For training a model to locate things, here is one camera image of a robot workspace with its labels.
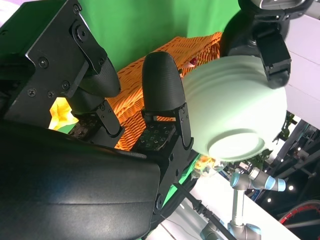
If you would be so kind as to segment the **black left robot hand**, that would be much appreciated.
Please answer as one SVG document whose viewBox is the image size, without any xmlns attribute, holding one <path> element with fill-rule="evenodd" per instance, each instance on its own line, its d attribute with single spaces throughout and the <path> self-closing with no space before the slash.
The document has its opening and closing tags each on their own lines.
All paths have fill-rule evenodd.
<svg viewBox="0 0 320 240">
<path fill-rule="evenodd" d="M 220 56 L 254 56 L 261 59 L 271 89 L 285 87 L 291 74 L 285 39 L 290 22 L 265 22 L 238 11 L 226 25 L 220 39 Z"/>
</svg>

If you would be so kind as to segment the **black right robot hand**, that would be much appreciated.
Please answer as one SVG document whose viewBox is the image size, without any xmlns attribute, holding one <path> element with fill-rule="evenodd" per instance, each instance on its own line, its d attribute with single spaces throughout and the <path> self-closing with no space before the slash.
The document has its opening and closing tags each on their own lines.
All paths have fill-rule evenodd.
<svg viewBox="0 0 320 240">
<path fill-rule="evenodd" d="M 145 129 L 130 151 L 121 92 L 76 0 L 23 3 L 0 29 L 0 237 L 137 240 L 159 219 L 194 139 L 178 68 L 142 66 Z"/>
</svg>

